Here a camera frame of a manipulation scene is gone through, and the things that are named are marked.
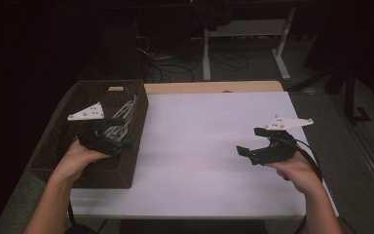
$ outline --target wooden table edge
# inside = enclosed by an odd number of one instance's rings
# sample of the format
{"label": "wooden table edge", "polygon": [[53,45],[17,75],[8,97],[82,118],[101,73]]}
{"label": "wooden table edge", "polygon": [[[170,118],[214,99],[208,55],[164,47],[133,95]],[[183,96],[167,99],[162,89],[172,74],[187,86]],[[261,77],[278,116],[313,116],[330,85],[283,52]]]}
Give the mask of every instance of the wooden table edge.
{"label": "wooden table edge", "polygon": [[202,94],[283,92],[279,81],[233,81],[144,84],[148,95],[154,94]]}

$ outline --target floor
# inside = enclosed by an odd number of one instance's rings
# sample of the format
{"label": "floor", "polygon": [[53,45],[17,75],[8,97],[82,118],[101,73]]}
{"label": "floor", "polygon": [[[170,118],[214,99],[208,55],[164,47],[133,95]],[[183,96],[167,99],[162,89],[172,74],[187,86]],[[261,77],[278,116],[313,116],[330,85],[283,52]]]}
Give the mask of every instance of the floor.
{"label": "floor", "polygon": [[[278,80],[285,89],[290,88],[317,73],[303,67],[313,41],[289,38],[282,57],[291,79],[283,81],[270,51],[278,44],[278,38],[214,39],[209,53],[211,80]],[[202,43],[200,39],[193,40],[188,55],[156,52],[144,63],[146,82],[203,82]],[[305,134],[319,157],[345,233],[354,233],[349,225],[356,233],[374,233],[374,170],[368,163],[369,151],[374,157],[374,97],[367,87],[356,82],[355,105],[364,107],[372,121],[352,126],[341,114],[343,90],[338,95],[327,95],[327,80],[324,77],[289,94],[299,117],[315,120],[314,125],[304,128]],[[361,139],[369,150],[362,150]],[[100,229],[100,233],[119,233],[120,220],[79,218],[78,222]],[[266,220],[266,227],[271,234],[291,233],[298,223],[299,220],[274,219]],[[0,233],[8,233],[8,228],[0,224]]]}

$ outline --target brown basket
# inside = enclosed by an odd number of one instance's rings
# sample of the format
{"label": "brown basket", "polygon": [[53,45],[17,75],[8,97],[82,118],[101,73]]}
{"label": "brown basket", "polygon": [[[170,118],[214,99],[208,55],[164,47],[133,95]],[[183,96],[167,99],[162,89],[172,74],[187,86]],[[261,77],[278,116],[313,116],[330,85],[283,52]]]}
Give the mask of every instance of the brown basket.
{"label": "brown basket", "polygon": [[[109,91],[110,87],[119,89]],[[29,171],[48,181],[59,161],[58,155],[63,154],[63,150],[76,137],[78,128],[83,124],[83,121],[68,122],[68,115],[100,102],[105,118],[111,118],[125,103],[133,100],[134,95],[137,96],[137,101],[125,139],[136,139],[136,147],[124,150],[118,157],[88,165],[73,185],[75,188],[130,188],[148,108],[143,82],[137,80],[78,82],[69,100],[56,116],[50,133],[32,159]]]}

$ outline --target person's left hand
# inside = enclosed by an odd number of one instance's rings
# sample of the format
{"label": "person's left hand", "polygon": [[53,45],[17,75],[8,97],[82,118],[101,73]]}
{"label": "person's left hand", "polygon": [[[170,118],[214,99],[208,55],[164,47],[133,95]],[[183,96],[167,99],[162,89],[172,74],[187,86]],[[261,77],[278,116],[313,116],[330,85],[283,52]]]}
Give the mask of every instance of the person's left hand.
{"label": "person's left hand", "polygon": [[80,141],[77,139],[71,143],[68,151],[66,151],[65,155],[56,166],[52,176],[65,178],[73,182],[81,176],[84,168],[89,163],[108,157],[110,156],[94,150],[89,150],[82,146]]}

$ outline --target desk leg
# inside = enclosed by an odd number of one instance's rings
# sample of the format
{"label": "desk leg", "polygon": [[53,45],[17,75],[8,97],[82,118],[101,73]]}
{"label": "desk leg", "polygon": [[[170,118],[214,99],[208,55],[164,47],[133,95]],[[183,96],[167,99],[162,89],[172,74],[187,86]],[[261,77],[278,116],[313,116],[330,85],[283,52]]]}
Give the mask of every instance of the desk leg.
{"label": "desk leg", "polygon": [[205,29],[205,52],[203,55],[203,79],[205,81],[211,80],[210,60],[208,58],[208,31]]}
{"label": "desk leg", "polygon": [[293,20],[295,10],[296,10],[296,8],[294,8],[294,7],[290,8],[290,10],[287,14],[286,21],[283,25],[283,29],[281,31],[279,45],[278,45],[277,48],[272,50],[273,57],[275,58],[276,64],[278,65],[278,68],[279,68],[281,78],[283,80],[289,80],[290,79],[290,75],[287,71],[286,66],[284,65],[283,59],[281,58],[281,52],[283,51],[284,43],[286,42],[287,35],[289,33],[289,29],[290,29],[290,26],[291,26],[291,22]]}

